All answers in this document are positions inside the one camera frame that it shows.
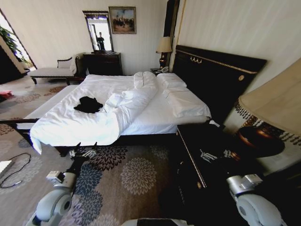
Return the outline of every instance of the black clothing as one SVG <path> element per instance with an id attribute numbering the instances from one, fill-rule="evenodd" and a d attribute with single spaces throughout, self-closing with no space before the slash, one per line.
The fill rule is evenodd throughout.
<path id="1" fill-rule="evenodd" d="M 85 113 L 95 113 L 99 111 L 99 108 L 103 107 L 98 103 L 96 98 L 82 97 L 79 99 L 80 104 L 74 107 L 75 110 L 79 110 Z"/>

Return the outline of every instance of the black cable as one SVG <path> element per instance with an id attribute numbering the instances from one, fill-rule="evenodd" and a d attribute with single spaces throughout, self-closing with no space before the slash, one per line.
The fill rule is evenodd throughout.
<path id="1" fill-rule="evenodd" d="M 30 154 L 28 154 L 27 152 L 24 152 L 24 153 L 21 153 L 21 154 L 19 154 L 19 155 L 16 155 L 16 156 L 10 158 L 9 160 L 12 160 L 12 159 L 14 159 L 14 158 L 16 158 L 16 157 L 18 157 L 18 156 L 20 156 L 20 155 L 22 155 L 22 154 L 26 154 L 26 155 L 29 156 L 28 162 L 27 162 L 26 164 L 24 164 L 24 166 L 22 166 L 21 169 L 19 169 L 18 171 L 14 172 L 14 173 L 12 173 L 12 174 L 10 174 L 10 175 L 8 175 L 6 178 L 4 178 L 4 180 L 2 180 L 2 182 L 0 183 L 0 188 L 10 188 L 10 187 L 16 186 L 16 185 L 18 185 L 18 184 L 20 184 L 20 183 L 23 182 L 23 181 L 21 180 L 21 181 L 15 183 L 14 185 L 11 185 L 11 186 L 6 186 L 6 187 L 3 187 L 3 186 L 2 186 L 2 184 L 4 183 L 4 181 L 6 181 L 9 177 L 11 177 L 12 175 L 14 175 L 15 173 L 20 172 L 20 171 L 21 171 L 28 163 L 30 163 L 30 160 L 31 160 L 32 156 L 31 156 Z"/>

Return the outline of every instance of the bedside lamp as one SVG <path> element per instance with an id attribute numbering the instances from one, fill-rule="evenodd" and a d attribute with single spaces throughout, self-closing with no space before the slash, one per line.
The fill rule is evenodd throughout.
<path id="1" fill-rule="evenodd" d="M 284 150 L 284 141 L 301 146 L 301 58 L 272 80 L 240 96 L 235 109 L 247 119 L 236 135 L 251 147 L 251 156 L 278 154 Z"/>
<path id="2" fill-rule="evenodd" d="M 171 45 L 170 45 L 170 37 L 163 37 L 160 40 L 160 43 L 158 45 L 158 48 L 156 50 L 156 53 L 161 53 L 161 58 L 159 60 L 160 62 L 160 69 L 162 69 L 163 67 L 165 67 L 166 65 L 166 57 L 167 57 L 167 53 L 172 52 L 173 50 L 171 49 Z"/>

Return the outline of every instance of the picture frame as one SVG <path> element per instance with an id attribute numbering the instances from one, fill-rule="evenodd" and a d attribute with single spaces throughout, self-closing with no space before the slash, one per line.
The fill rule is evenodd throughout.
<path id="1" fill-rule="evenodd" d="M 113 34 L 136 34 L 136 7 L 109 6 Z"/>

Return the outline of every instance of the floor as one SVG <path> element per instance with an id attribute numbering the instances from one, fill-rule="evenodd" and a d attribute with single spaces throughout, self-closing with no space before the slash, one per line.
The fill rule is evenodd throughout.
<path id="1" fill-rule="evenodd" d="M 0 85 L 0 90 L 11 90 L 14 95 L 0 103 L 1 119 L 25 117 L 66 86 L 64 81 L 37 81 L 34 85 L 25 76 Z M 0 188 L 0 225 L 25 225 L 38 201 L 53 189 L 45 176 L 71 165 L 68 157 L 60 157 L 47 145 L 42 155 L 37 154 L 16 131 L 0 124 L 0 161 L 24 152 L 31 154 L 30 163 L 3 185 L 22 182 Z M 129 219 L 164 217 L 158 197 L 171 183 L 168 157 L 169 150 L 159 145 L 98 147 L 97 155 L 82 167 L 72 207 L 60 225 L 118 226 Z M 20 169 L 28 156 L 14 160 L 6 175 Z"/>

